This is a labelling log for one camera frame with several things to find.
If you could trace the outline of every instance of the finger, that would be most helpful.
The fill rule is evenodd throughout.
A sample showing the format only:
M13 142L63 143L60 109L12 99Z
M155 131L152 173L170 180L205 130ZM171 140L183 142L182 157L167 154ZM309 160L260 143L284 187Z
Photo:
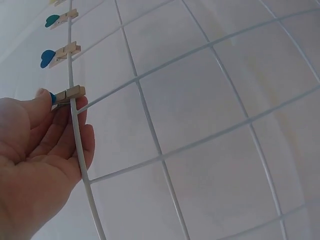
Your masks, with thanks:
M41 140L44 138L46 133L48 132L50 126L53 124L53 119L55 117L55 112L50 113L43 123L39 126L35 127L30 131L29 143L25 150L25 154L28 157L32 151L36 149L36 147L40 144Z
M86 104L88 104L88 100L86 97L81 97L76 101L77 109L82 108ZM87 119L87 113L85 111L78 115L78 122L79 122L80 129L85 125L86 119ZM73 122L70 115L68 124L65 127L63 134L61 135L57 144L48 154L57 155L64 159L68 159L72 156L75 149L76 149L76 142L75 142L75 135L74 135L74 127L73 127Z
M68 124L69 115L70 108L68 106L61 107L56 111L52 124L49 126L38 146L29 154L29 158L46 155L56 146Z
M81 142L82 142L82 150L84 155L84 161L86 165L86 169L91 166L91 163L94 159L95 153L95 132L94 128L90 124L86 124L81 129ZM79 167L79 159L77 151L74 152L73 156L69 158L69 161L74 165L74 167Z
M26 110L31 129L39 126L51 112L52 99L50 92L40 88L36 97L29 101L19 101L19 104Z

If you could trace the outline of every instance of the white metal wire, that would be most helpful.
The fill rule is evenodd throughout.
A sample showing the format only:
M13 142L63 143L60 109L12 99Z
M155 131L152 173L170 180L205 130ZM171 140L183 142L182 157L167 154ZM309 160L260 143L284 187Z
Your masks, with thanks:
M292 14L289 14L289 15L286 15L286 16L277 17L277 18L271 19L269 21L261 22L259 24L244 28L244 29L242 29L240 31L236 31L234 33L228 34L228 35L226 35L224 37L221 37L221 38L219 38L217 40L208 42L208 43L206 43L206 44L204 44L202 46L199 46L197 48L194 48L194 49L192 49L192 50L190 50L190 51L188 51L188 52L186 52L186 53L184 53L184 54L182 54L180 56L177 56L177 57L175 57L175 58L173 58L173 59L161 64L160 66L157 66L157 67L155 67L155 68L153 68L153 69L151 69L151 70L149 70L149 71L147 71L147 72L145 72L145 73L143 73L143 74L141 74L141 75L139 75L137 77L134 77L133 79L125 82L124 84L120 85L119 87L117 87L117 88L111 90L110 92L107 92L106 94L98 97L97 99L89 102L86 106L84 106L81 109L79 109L78 113L81 113L81 112L85 111L89 107L91 107L94 104L100 102L101 100L109 97L110 95L118 92L119 90L123 89L124 87L126 87L126 86L128 86L128 85L130 85L130 84L132 84L132 83L134 83L134 82L136 82L136 81L138 81L138 80L140 80L140 79L142 79L142 78L144 78L144 77L146 77L146 76L148 76L150 74L153 74L153 73L157 72L158 70L161 70L161 69L163 69L163 68L165 68L165 67L167 67L167 66L169 66L169 65L171 65L171 64L173 64L173 63L175 63L175 62L177 62L177 61L179 61L181 59L184 59L184 58L186 58L186 57L188 57L188 56L190 56L192 54L195 54L195 53L197 53L197 52L199 52L199 51L201 51L203 49L210 48L211 46L213 46L215 44L218 44L218 43L221 43L221 42L223 42L223 41L225 41L227 39L233 38L233 37L235 37L237 35L246 33L248 31L263 27L263 26L271 24L271 23L279 22L279 21L284 20L284 19L288 19L288 18L292 18L292 17L295 17L295 16L304 15L304 14L308 14L308 13L312 13L312 12L318 12L318 11L320 11L320 8L314 8L314 9L309 9L309 10L305 10L305 11L299 11L299 12L292 13Z
M116 12L117 12L117 15L118 15L118 19L119 19L122 35L123 35L123 38L124 38L125 46L126 46L126 49L127 49L127 53L128 53L128 56L129 56L129 59L130 59L130 62L131 62L132 71L133 71L134 76L137 77L138 76L137 69L136 69L136 66L135 66L134 59L132 57L132 53L131 53L131 50L130 50L130 47L129 47L129 43L128 43L128 39L127 39L127 35L126 35L126 32L125 32L125 29L122 26L123 22L122 22L122 18L121 18L121 15L120 15L120 11L119 11L117 0L114 0L114 4L115 4ZM137 86L138 91L139 91L141 103L142 103L142 106L143 106L143 110L144 110L144 113L145 113L145 116L146 116L146 119L147 119L147 122L148 122L148 126L149 126L149 129L150 129L152 138L153 138L154 145L155 145L155 147L157 149L158 156L161 157L163 155L162 154L162 150L161 150L161 147L160 147L160 143L159 143L159 140L158 140L158 137L157 137L157 134L156 134L156 130L155 130L154 124L152 122L152 119L151 119L151 116L150 116L150 112L149 112L149 109L148 109L148 106L147 106L147 103L146 103L146 99L145 99L145 96L144 96L144 93L143 93L143 90L141 88L141 84L140 84L139 80L136 82L136 86ZM167 168L167 164L166 164L166 162L164 160L161 162L161 164L162 164L162 170L163 170L164 178L165 178L165 181L167 183L167 186L168 186L168 189L169 189L169 192L170 192L170 195L171 195L171 199L173 201L173 204L174 204L174 207L175 207L175 211L177 213L177 217L179 219L179 222L180 222L180 225L181 225L181 228L182 228L182 232L183 232L184 238L185 238L185 240L190 240L190 236L189 236L189 232L188 232L188 229L187 229L187 225L186 225L184 216L182 214L182 211L181 211L178 199L177 199L177 195L176 195L174 186L173 186L171 178L170 178L170 174L169 174L169 171L168 171L168 168Z
M192 20L194 21L195 25L200 30L200 32L201 32L202 36L204 37L204 39L206 40L206 42L209 43L210 40L209 40L207 34L205 33L205 31L203 30L203 28L201 27L201 25L197 21L197 19L194 16L194 14L191 12L191 10L188 7L188 5L186 4L185 0L180 0L180 1L183 4L183 6L185 7L186 11L189 13L189 15L192 18ZM236 87L235 87L230 75L227 72L227 69L225 68L223 62L221 61L219 55L217 54L217 52L215 51L213 46L210 47L210 50L212 51L213 56L214 56L215 60L217 61L217 63L219 65L223 75L225 76L225 79L227 80L228 84L230 85L230 87L231 87L231 89L232 89L232 91L234 93L235 99L237 100L244 117L246 119L248 119L249 115L247 113L247 110L246 110L246 108L245 108L245 106L244 106L244 104L243 104L243 102L242 102L242 100L240 98L240 95L239 95L239 93L238 93L238 91L237 91L237 89L236 89ZM277 195L276 187L275 187L275 184L274 184L274 180L272 178L272 175L271 175L271 172L270 172L270 169L269 169L269 166L268 166L264 151L263 151L263 149L261 147L261 144L260 144L259 139L257 137L255 128L254 128L252 123L249 124L249 131L250 131L250 134L252 136L252 140L254 142L255 148L256 148L256 150L257 150L257 152L259 154L259 157L260 157L260 160L261 160L261 163L262 163L262 166L263 166L263 169L264 169L264 172L265 172L265 175L266 175L266 178L267 178L270 190L271 190L271 194L272 194L273 202L274 202L274 205L275 205L276 213L277 213L278 216L281 216L282 215L282 211L281 211L281 206L280 206L279 198L278 198L278 195ZM288 240L286 226L285 226L285 223L282 220L280 221L280 227L281 227L281 232L282 232L283 239L284 240Z
M69 0L69 11L72 10L72 1ZM67 34L67 44L71 44L72 42L72 18L68 18L68 34ZM72 58L71 54L67 53L67 66L68 66L68 81L69 81L69 87L72 88L74 86L74 75L73 75L73 66L72 66ZM81 135L80 135L80 128L79 128L79 121L78 121L78 111L77 111L77 104L76 100L72 98L70 100L70 107L71 107L71 117L72 117L72 125L73 125L73 132L74 132L74 139L75 139L75 145L76 145L76 151L78 155L78 161L79 166L81 170L82 180L85 188L85 192L88 198L88 202L90 205L92 217L94 220L94 224L96 227L96 230L98 232L100 240L107 240L100 218L97 210L97 206L95 203L95 199L92 193L92 189L90 186L90 180L88 177L87 172L87 166L84 156L84 150L82 147L82 141L81 141Z

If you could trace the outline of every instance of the fingernail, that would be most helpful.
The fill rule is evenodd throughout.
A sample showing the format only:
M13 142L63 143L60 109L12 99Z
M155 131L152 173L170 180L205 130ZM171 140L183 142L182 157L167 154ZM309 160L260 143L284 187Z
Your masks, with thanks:
M56 95L54 95L52 92L50 92L50 95L51 95L52 105L54 105L54 103L55 103L56 100L57 100L57 97L56 97Z
M45 89L39 88L38 91L36 91L35 97L39 97L44 91Z

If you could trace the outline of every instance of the hand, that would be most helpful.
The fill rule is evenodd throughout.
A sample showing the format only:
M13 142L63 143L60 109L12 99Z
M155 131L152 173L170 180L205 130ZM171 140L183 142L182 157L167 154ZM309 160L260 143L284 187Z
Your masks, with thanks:
M30 101L0 99L0 239L30 239L66 204L81 179L70 107L51 112L45 89ZM88 103L77 99L77 108ZM95 136L78 115L87 168Z

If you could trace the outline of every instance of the heart-shaped clothespin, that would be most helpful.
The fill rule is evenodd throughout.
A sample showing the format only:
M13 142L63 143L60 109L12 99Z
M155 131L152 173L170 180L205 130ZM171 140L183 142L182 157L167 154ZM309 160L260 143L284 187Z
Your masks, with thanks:
M41 61L40 67L44 69L46 66L48 66L55 55L56 55L55 51L45 50L41 55L42 61Z
M45 21L45 27L48 28L52 26L58 19L60 18L59 15L51 15Z

